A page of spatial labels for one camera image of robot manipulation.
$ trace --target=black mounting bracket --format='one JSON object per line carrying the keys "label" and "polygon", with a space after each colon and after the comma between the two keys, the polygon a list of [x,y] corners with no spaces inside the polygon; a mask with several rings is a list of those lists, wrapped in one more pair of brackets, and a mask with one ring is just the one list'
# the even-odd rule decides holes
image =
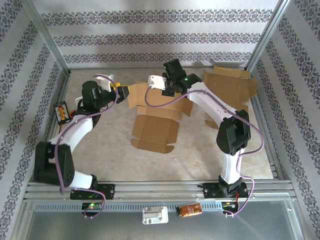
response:
{"label": "black mounting bracket", "polygon": [[[102,192],[105,196],[105,199],[107,200],[114,199],[114,195],[115,195],[114,184],[98,183],[96,190],[98,192]],[[70,194],[70,199],[71,200],[102,200],[103,198],[98,193],[72,189]]]}
{"label": "black mounting bracket", "polygon": [[[203,189],[204,199],[222,199],[226,198],[224,193],[221,191],[218,182],[205,182],[202,185],[198,185],[198,187]],[[239,198],[247,198],[248,197],[248,188],[245,182],[242,182],[240,186],[236,189],[236,192],[239,194]],[[228,198],[235,198],[236,192],[234,194],[229,195]]]}

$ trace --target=striped wall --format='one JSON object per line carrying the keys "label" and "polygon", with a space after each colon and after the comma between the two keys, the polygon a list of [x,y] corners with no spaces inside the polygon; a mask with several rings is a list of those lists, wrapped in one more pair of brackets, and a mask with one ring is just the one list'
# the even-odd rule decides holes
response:
{"label": "striped wall", "polygon": [[244,66],[278,0],[35,0],[71,69]]}
{"label": "striped wall", "polygon": [[258,96],[312,239],[320,239],[320,0],[293,0],[261,55]]}
{"label": "striped wall", "polygon": [[65,76],[20,1],[0,0],[0,8],[0,240],[5,240]]}

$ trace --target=cardboard box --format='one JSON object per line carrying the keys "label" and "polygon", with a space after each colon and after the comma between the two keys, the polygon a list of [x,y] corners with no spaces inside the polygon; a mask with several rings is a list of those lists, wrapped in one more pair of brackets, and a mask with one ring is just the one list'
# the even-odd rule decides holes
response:
{"label": "cardboard box", "polygon": [[[137,107],[138,116],[132,130],[131,144],[137,149],[152,151],[156,153],[170,153],[174,146],[169,145],[177,141],[179,123],[183,113],[190,116],[193,103],[183,98],[173,104],[162,108],[153,108],[145,103],[145,94],[148,89],[147,83],[136,83],[129,87],[129,108]],[[148,93],[148,102],[152,105],[168,103],[178,97],[163,96],[160,89],[151,89]]]}
{"label": "cardboard box", "polygon": [[[257,94],[257,80],[250,78],[250,71],[236,70],[214,66],[213,73],[205,71],[203,81],[205,85],[222,101],[238,111],[244,109],[248,112],[250,98]],[[207,115],[210,120],[205,123],[218,129],[218,125]]]}

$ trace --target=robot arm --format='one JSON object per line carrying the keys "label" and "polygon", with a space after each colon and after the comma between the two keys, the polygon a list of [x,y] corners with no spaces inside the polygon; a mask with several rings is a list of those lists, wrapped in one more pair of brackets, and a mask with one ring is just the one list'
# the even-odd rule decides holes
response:
{"label": "robot arm", "polygon": [[[81,102],[77,104],[77,110],[73,114],[73,122],[85,116],[99,113],[101,108],[116,100],[116,91],[111,88],[110,82],[103,77],[100,79],[101,86],[98,86],[95,81],[86,81],[82,85],[82,97],[79,98]],[[116,103],[120,103],[129,95],[129,88],[118,86],[117,89],[119,95]],[[97,177],[75,171],[72,152],[81,139],[96,126],[100,116],[98,114],[83,119],[69,130],[65,128],[48,142],[39,142],[35,148],[34,180],[38,183],[60,185],[57,166],[55,163],[49,162],[49,159],[54,158],[55,146],[62,135],[63,139],[59,143],[57,154],[64,187],[95,190],[98,186]]]}
{"label": "robot arm", "polygon": [[235,118],[231,113],[249,121],[248,113],[245,110],[238,112],[227,105],[211,92],[195,74],[187,76],[178,59],[165,63],[164,68],[166,73],[162,76],[152,75],[149,77],[149,86],[167,93],[186,94],[197,91],[188,94],[186,97],[200,106],[220,126],[216,139],[217,145],[223,152],[219,189],[225,197],[233,195],[241,185],[241,154],[245,151],[251,133],[250,127]]}

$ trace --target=marble floor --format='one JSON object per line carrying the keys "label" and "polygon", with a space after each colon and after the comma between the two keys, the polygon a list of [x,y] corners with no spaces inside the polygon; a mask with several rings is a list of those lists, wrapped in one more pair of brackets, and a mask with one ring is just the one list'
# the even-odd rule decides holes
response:
{"label": "marble floor", "polygon": [[[69,111],[75,110],[75,98],[81,96],[82,84],[94,80],[94,74],[113,73],[116,82],[131,85],[146,82],[149,75],[161,75],[162,72],[162,68],[73,70],[65,101]],[[202,78],[204,69],[186,68],[186,72]],[[250,122],[257,125],[252,106],[248,105]],[[144,151],[131,145],[136,111],[129,109],[124,101],[103,114],[97,126],[74,149],[75,169],[97,175],[99,181],[218,179],[222,169],[222,152],[216,144],[218,130],[206,125],[206,114],[200,107],[194,105],[191,116],[183,116],[174,150],[168,154]],[[252,151],[260,144],[259,135],[251,131],[246,151]],[[272,179],[266,152],[243,157],[241,173],[255,179]]]}

